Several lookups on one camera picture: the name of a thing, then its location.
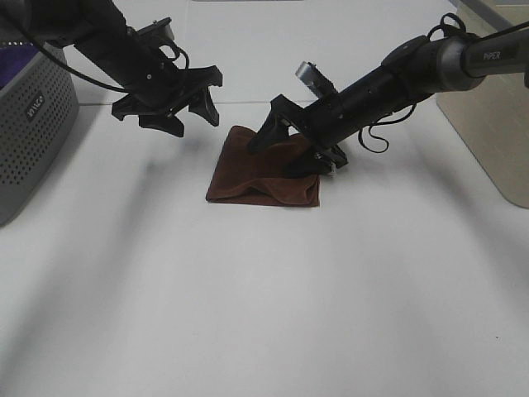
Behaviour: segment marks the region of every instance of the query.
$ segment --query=black cable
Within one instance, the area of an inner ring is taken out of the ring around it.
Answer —
[[[515,25],[513,27],[509,27],[508,29],[505,29],[504,31],[499,31],[497,33],[493,33],[492,35],[488,35],[488,36],[484,37],[481,40],[488,40],[488,39],[493,39],[493,38],[496,38],[496,37],[504,36],[504,35],[507,35],[509,33],[513,33],[514,31],[520,31],[521,29],[524,29],[526,27],[529,27],[529,21],[523,22],[523,23],[521,23],[519,25]]]
[[[189,55],[187,52],[185,52],[182,48],[178,47],[174,41],[170,40],[168,37],[164,36],[158,36],[160,40],[164,42],[174,53],[174,58],[169,58],[171,61],[176,61],[179,57],[179,54],[182,54],[185,58],[185,66],[183,67],[183,76],[179,81],[179,84],[174,88],[174,91],[179,91],[184,85],[185,80],[188,77],[188,71],[189,71]]]
[[[364,133],[364,129],[361,129],[359,132],[358,132],[358,142],[360,143],[360,145],[366,149],[367,151],[370,151],[371,153],[376,153],[376,154],[381,154],[381,153],[385,153],[386,151],[388,151],[389,149],[389,141],[385,138],[382,138],[381,136],[376,136],[376,135],[373,135],[371,133],[371,130],[373,130],[374,127],[378,127],[378,126],[389,126],[391,124],[398,124],[400,122],[403,122],[407,119],[409,119],[412,115],[413,115],[413,112],[415,112],[415,109],[417,108],[417,104],[414,103],[412,105],[412,108],[410,109],[410,111],[406,114],[406,116],[404,117],[401,117],[397,120],[391,120],[389,122],[381,122],[381,121],[378,121],[378,122],[375,122],[373,124],[370,124],[369,125],[369,128],[368,128],[368,133],[369,133],[369,136],[371,136],[373,139],[376,139],[378,141],[383,141],[385,144],[386,144],[386,148],[383,150],[383,151],[375,151],[373,149],[371,149],[370,147],[367,147],[367,145],[364,143],[364,136],[363,136],[363,133]]]
[[[452,19],[452,21],[457,23],[458,26],[453,26],[453,25],[446,23],[446,18]],[[443,31],[445,36],[466,34],[466,25],[463,22],[463,20],[459,18],[457,15],[455,15],[453,12],[448,12],[447,14],[443,15],[443,17],[441,18],[440,24],[430,30],[430,32],[427,35],[428,40],[431,39],[431,37],[436,31]]]
[[[113,87],[111,85],[102,83],[101,81],[98,81],[96,79],[92,79],[91,77],[87,76],[86,74],[83,74],[81,72],[78,72],[77,70],[71,68],[67,64],[65,64],[63,61],[57,59],[53,54],[51,54],[46,48],[44,48],[43,45],[41,45],[20,23],[18,23],[15,19],[11,18],[7,12],[4,12],[3,9],[0,8],[0,15],[4,17],[9,23],[11,23],[32,45],[40,51],[46,58],[48,58],[50,61],[52,61],[54,64],[58,65],[60,68],[70,72],[71,74],[79,77],[80,79],[83,79],[85,81],[88,81],[91,84],[97,85],[98,87],[108,89],[110,91],[115,91],[117,93],[135,93],[133,91],[130,91],[128,89],[120,88],[120,87]]]

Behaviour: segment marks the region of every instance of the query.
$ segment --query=metal arm segment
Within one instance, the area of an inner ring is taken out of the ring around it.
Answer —
[[[521,73],[529,65],[529,30],[514,31],[470,45],[463,69],[472,77]]]

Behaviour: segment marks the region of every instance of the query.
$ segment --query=brown towel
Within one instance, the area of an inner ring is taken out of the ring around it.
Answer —
[[[300,135],[250,155],[246,145],[255,136],[248,128],[230,130],[218,160],[206,200],[212,203],[318,207],[319,175],[289,179],[284,166],[297,159],[310,144]]]

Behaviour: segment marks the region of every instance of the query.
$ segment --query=cable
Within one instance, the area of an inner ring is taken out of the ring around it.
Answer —
[[[170,40],[168,37],[165,36],[157,36],[160,40],[164,42],[174,53],[174,58],[169,58],[171,61],[176,61],[179,57],[179,54],[182,54],[185,58],[185,66],[183,67],[183,75],[181,80],[179,81],[179,84],[174,88],[174,91],[179,91],[184,85],[185,80],[188,77],[188,71],[189,71],[189,55],[187,52],[185,52],[182,48],[178,47],[174,41]]]
[[[128,89],[124,89],[124,88],[120,88],[120,87],[113,87],[111,85],[102,83],[101,81],[98,81],[96,79],[92,79],[91,77],[87,76],[86,74],[83,74],[83,73],[71,68],[70,66],[65,64],[63,61],[57,59],[46,48],[44,48],[44,46],[41,45],[26,29],[24,29],[20,23],[18,23],[15,19],[11,18],[11,16],[9,14],[7,14],[7,12],[5,12],[1,8],[0,8],[0,15],[2,15],[2,17],[4,17],[9,23],[11,23],[46,58],[48,58],[54,64],[58,65],[60,68],[70,72],[71,74],[79,77],[80,79],[88,81],[91,84],[97,85],[98,87],[105,88],[105,89],[108,89],[110,91],[115,91],[117,93],[135,93],[135,92],[130,91]]]
[[[508,29],[505,29],[504,31],[499,31],[497,33],[493,33],[492,35],[488,35],[488,36],[484,37],[481,40],[493,39],[493,38],[496,38],[496,37],[507,35],[508,33],[513,33],[514,31],[520,31],[521,29],[524,29],[526,27],[529,27],[529,21],[528,22],[523,22],[520,25],[515,25],[513,27],[509,27]]]
[[[361,130],[358,132],[358,142],[360,143],[360,145],[361,145],[364,149],[366,149],[367,151],[370,151],[371,153],[376,153],[376,154],[385,153],[385,152],[388,151],[388,149],[389,149],[389,141],[388,141],[387,139],[385,139],[385,138],[382,138],[381,136],[373,135],[373,134],[371,133],[371,130],[373,130],[374,127],[378,127],[378,126],[389,126],[389,125],[391,125],[391,124],[399,124],[400,122],[403,122],[403,121],[409,119],[409,118],[412,116],[413,112],[415,112],[416,107],[417,107],[417,104],[414,103],[414,104],[412,105],[412,108],[410,109],[410,111],[406,114],[406,116],[401,117],[401,118],[399,118],[399,119],[397,119],[397,120],[391,120],[391,121],[389,121],[389,122],[381,122],[381,121],[378,121],[378,122],[375,122],[375,123],[369,125],[369,128],[368,128],[369,136],[371,136],[373,139],[376,139],[376,140],[378,140],[378,141],[383,141],[383,142],[385,142],[385,144],[386,144],[386,148],[385,148],[383,151],[375,151],[375,150],[371,149],[370,147],[367,147],[367,145],[364,143],[364,137],[363,137],[364,129],[361,129]]]

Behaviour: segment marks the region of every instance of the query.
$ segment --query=folded cloth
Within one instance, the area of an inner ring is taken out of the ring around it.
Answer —
[[[5,87],[39,52],[33,45],[0,48],[0,88]]]
[[[255,136],[248,128],[230,130],[213,174],[206,200],[212,203],[238,203],[283,207],[317,207],[319,175],[290,179],[283,167],[305,152],[310,143],[300,135],[271,146],[256,155],[246,145]]]

